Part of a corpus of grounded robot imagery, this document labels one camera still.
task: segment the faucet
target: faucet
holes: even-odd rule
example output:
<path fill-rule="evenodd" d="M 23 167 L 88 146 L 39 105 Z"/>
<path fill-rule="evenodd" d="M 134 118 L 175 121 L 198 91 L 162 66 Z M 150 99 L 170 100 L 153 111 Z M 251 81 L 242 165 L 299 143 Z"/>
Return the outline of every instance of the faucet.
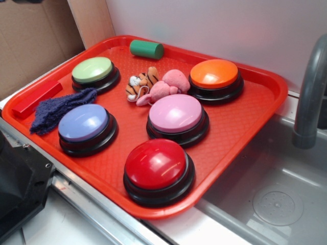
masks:
<path fill-rule="evenodd" d="M 317 128 L 327 128 L 327 34 L 316 42 L 308 62 L 297 105 L 293 145 L 310 149 L 315 145 Z"/>

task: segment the red rectangular block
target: red rectangular block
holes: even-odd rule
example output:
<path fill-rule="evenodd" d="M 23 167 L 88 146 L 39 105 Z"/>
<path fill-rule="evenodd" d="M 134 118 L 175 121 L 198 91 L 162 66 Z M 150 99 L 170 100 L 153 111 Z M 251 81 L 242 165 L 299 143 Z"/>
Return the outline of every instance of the red rectangular block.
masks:
<path fill-rule="evenodd" d="M 31 115 L 41 101 L 50 99 L 62 90 L 62 85 L 56 80 L 49 80 L 31 95 L 12 108 L 13 113 L 25 119 Z"/>

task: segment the navy washcloth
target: navy washcloth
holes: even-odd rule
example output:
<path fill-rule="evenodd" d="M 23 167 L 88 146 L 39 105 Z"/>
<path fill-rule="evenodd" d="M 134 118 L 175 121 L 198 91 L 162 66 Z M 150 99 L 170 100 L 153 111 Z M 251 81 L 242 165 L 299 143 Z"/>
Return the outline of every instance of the navy washcloth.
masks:
<path fill-rule="evenodd" d="M 86 88 L 79 93 L 63 97 L 48 99 L 40 102 L 35 112 L 35 120 L 30 128 L 30 133 L 43 135 L 53 130 L 72 109 L 93 103 L 97 98 L 97 90 Z"/>

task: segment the cardboard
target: cardboard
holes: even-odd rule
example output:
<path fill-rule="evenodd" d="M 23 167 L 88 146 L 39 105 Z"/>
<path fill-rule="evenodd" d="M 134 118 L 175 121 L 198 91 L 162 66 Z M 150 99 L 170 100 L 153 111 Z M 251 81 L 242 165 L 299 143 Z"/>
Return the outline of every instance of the cardboard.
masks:
<path fill-rule="evenodd" d="M 0 101 L 85 50 L 66 0 L 6 0 L 0 23 Z"/>

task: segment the black object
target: black object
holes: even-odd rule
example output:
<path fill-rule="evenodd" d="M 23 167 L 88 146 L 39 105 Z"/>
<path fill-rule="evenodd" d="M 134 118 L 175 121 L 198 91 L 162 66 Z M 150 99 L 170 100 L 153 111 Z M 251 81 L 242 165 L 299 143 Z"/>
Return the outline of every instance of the black object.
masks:
<path fill-rule="evenodd" d="M 164 138 L 178 143 L 183 148 L 191 147 L 200 142 L 209 131 L 209 116 L 202 108 L 202 115 L 199 122 L 192 128 L 180 133 L 165 133 L 156 129 L 148 117 L 147 133 L 151 139 Z"/>
<path fill-rule="evenodd" d="M 106 110 L 108 122 L 105 128 L 91 139 L 70 142 L 59 133 L 59 143 L 63 151 L 73 157 L 87 157 L 94 155 L 109 146 L 118 135 L 118 124 L 113 115 Z"/>
<path fill-rule="evenodd" d="M 45 207 L 54 170 L 33 147 L 13 148 L 0 132 L 0 243 Z"/>
<path fill-rule="evenodd" d="M 137 187 L 124 172 L 123 181 L 127 193 L 137 204 L 152 208 L 164 207 L 180 201 L 190 192 L 195 179 L 194 163 L 187 153 L 185 153 L 185 160 L 185 171 L 179 180 L 158 190 L 146 190 Z"/>
<path fill-rule="evenodd" d="M 40 4 L 43 0 L 13 0 L 17 4 Z"/>
<path fill-rule="evenodd" d="M 74 79 L 72 76 L 72 87 L 75 91 L 80 92 L 85 88 L 95 88 L 98 92 L 98 94 L 104 93 L 112 89 L 114 86 L 116 86 L 120 80 L 120 72 L 117 67 L 115 67 L 114 63 L 112 62 L 112 69 L 103 78 L 100 78 L 98 80 L 95 80 L 93 82 L 89 83 L 81 83 Z"/>
<path fill-rule="evenodd" d="M 244 87 L 244 80 L 240 72 L 238 73 L 237 79 L 232 84 L 223 88 L 208 89 L 196 86 L 192 82 L 191 75 L 189 75 L 189 82 L 191 88 L 188 94 L 195 97 L 200 102 L 210 105 L 223 104 L 236 99 L 241 95 Z"/>

